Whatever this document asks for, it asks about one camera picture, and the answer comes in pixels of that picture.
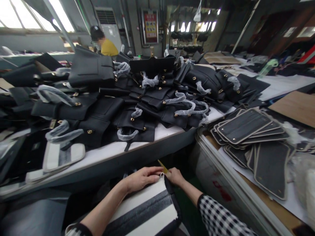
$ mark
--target yellow shirt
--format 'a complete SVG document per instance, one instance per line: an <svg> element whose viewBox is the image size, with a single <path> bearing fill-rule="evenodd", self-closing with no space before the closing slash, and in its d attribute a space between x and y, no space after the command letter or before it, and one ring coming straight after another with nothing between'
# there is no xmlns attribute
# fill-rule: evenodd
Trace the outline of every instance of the yellow shirt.
<svg viewBox="0 0 315 236"><path fill-rule="evenodd" d="M116 46L112 43L112 41L106 39L102 44L101 53L105 56L116 56L118 55L118 50Z"/></svg>

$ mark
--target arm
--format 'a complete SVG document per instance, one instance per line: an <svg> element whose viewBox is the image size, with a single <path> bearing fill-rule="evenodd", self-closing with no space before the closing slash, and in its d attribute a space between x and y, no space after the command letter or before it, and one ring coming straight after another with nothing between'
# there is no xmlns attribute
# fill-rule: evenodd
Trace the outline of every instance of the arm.
<svg viewBox="0 0 315 236"><path fill-rule="evenodd" d="M220 203L187 182L178 169L170 169L166 176L173 184L179 186L198 208L209 235L257 236Z"/></svg>
<svg viewBox="0 0 315 236"><path fill-rule="evenodd" d="M80 224L66 235L101 236L125 196L158 181L161 171L163 167L144 167L121 180Z"/></svg>

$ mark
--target yellow tool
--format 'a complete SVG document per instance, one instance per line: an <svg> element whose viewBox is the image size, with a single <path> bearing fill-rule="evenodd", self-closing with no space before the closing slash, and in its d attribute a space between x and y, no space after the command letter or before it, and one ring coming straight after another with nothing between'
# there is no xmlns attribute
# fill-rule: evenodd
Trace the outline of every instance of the yellow tool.
<svg viewBox="0 0 315 236"><path fill-rule="evenodd" d="M162 162L160 160L157 160L160 165L164 168L163 173L166 174L168 172L167 168L162 164Z"/></svg>

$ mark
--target cable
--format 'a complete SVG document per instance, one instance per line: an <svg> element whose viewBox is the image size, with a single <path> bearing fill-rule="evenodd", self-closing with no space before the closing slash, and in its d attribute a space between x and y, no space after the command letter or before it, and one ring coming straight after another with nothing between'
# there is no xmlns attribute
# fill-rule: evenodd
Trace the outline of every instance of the cable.
<svg viewBox="0 0 315 236"><path fill-rule="evenodd" d="M93 8L93 12L94 12L94 16L95 16L95 19L96 19L96 21L97 21L97 24L98 24L98 26L101 28L101 26L100 26L99 23L98 23L98 17L96 16L95 8L94 8L94 5L93 5L93 3L92 3L92 0L90 0L90 2L91 2L91 5L92 5L92 8Z"/></svg>

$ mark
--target black bag pile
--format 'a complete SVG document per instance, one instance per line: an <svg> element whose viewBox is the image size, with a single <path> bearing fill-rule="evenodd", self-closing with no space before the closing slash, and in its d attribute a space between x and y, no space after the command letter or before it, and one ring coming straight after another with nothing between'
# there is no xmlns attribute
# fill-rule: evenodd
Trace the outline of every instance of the black bag pile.
<svg viewBox="0 0 315 236"><path fill-rule="evenodd" d="M83 133L71 144L90 150L126 141L127 151L132 142L153 142L158 122L188 131L206 121L209 106L227 112L259 96L244 75L171 55L132 60L119 53L113 62L77 46L71 70L47 55L41 65L52 72L41 73L38 63L28 63L3 76L15 88L2 96L2 129L22 123L36 131L67 120L70 129L59 138L79 129ZM194 59L204 63L198 52Z"/></svg>

